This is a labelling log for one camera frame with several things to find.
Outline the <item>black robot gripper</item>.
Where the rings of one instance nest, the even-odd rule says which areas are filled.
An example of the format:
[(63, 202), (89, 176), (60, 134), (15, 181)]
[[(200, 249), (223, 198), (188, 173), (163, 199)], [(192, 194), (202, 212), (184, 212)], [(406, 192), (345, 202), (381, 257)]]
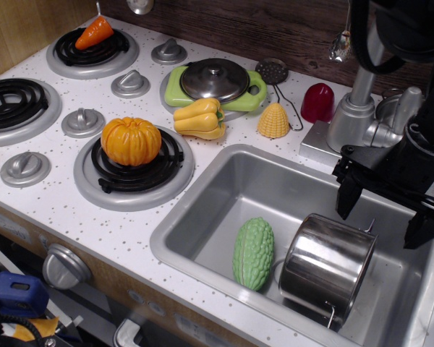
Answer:
[(416, 211), (404, 236), (405, 249), (434, 239), (434, 90), (392, 147), (345, 145), (333, 170), (340, 183), (336, 212), (346, 220), (366, 189)]

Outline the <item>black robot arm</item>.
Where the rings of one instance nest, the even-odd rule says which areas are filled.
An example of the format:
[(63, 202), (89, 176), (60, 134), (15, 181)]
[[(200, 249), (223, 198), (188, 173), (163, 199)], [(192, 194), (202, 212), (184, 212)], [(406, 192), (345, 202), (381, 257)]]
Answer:
[[(336, 211), (347, 218), (369, 190), (414, 211), (407, 249), (434, 239), (434, 1), (352, 2), (352, 47), (360, 68), (353, 89), (336, 109), (326, 142), (341, 154), (334, 168), (340, 187)], [(374, 79), (407, 62), (431, 63), (426, 95), (408, 90), (389, 124), (375, 115)]]

